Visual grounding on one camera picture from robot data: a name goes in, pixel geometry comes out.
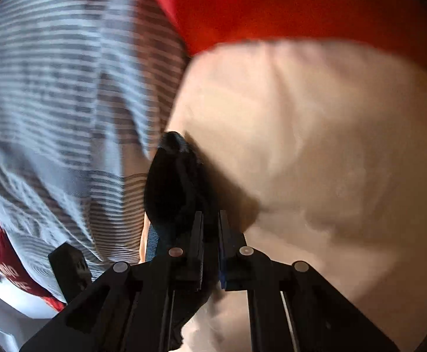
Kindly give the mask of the red embroidered pillow left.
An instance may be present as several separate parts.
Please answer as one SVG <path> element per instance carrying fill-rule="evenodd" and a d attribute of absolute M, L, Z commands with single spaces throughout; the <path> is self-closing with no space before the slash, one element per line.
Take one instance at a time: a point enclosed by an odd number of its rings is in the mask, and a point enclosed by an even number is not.
<path fill-rule="evenodd" d="M 66 304 L 55 298 L 48 290 L 35 282 L 27 270 L 23 267 L 18 255 L 13 249 L 7 234 L 0 226 L 0 272 L 13 284 L 16 288 L 38 296 L 51 308 L 60 312 L 66 307 Z"/>

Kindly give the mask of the peach bed sheet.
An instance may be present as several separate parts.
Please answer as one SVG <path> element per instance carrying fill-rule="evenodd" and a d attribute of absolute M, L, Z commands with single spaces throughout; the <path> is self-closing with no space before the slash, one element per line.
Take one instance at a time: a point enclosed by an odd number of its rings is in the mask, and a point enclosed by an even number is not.
<path fill-rule="evenodd" d="M 427 70 L 335 41 L 195 56 L 170 130 L 197 150 L 229 222 L 308 261 L 401 351 L 427 337 Z"/>

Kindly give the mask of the red embroidered pillow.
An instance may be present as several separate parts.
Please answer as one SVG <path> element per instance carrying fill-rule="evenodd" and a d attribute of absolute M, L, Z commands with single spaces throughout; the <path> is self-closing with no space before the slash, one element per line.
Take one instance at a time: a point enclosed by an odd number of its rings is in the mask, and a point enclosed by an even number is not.
<path fill-rule="evenodd" d="M 420 0 L 157 0 L 197 54 L 220 43 L 272 38 L 350 40 L 427 68 Z"/>
<path fill-rule="evenodd" d="M 38 296 L 51 308 L 60 312 L 66 307 L 66 304 L 55 298 L 48 290 L 35 282 L 27 270 L 23 267 L 18 255 L 13 249 L 7 234 L 0 226 L 0 272 L 13 284 L 16 288 Z"/>

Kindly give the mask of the grey striped duvet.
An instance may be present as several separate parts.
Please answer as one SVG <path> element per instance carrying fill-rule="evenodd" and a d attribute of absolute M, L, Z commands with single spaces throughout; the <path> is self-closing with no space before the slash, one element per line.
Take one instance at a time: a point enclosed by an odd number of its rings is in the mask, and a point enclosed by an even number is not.
<path fill-rule="evenodd" d="M 186 61 L 155 0 L 0 0 L 0 224 L 54 296 L 63 243 L 94 277 L 139 261 L 147 171 Z"/>

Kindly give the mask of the red embroidered pillow right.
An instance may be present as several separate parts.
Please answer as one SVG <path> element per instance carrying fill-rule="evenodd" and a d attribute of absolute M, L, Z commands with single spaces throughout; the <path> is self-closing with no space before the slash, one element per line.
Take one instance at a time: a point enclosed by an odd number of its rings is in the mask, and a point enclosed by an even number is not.
<path fill-rule="evenodd" d="M 350 40 L 427 68 L 420 0 L 157 0 L 197 54 L 220 43 L 272 38 Z"/>

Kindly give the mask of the black pants with patterned stripe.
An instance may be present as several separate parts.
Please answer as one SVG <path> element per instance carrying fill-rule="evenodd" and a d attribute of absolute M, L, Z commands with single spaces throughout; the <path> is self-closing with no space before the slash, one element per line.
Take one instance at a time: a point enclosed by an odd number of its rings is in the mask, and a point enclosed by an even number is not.
<path fill-rule="evenodd" d="M 205 169 L 193 147 L 177 132 L 165 133 L 154 155 L 144 191 L 144 209 L 150 221 L 147 260 L 173 247 L 186 250 L 195 214 L 204 215 L 204 260 L 201 288 L 174 295 L 170 349 L 182 346 L 182 328 L 203 306 L 218 282 L 216 199 Z"/>

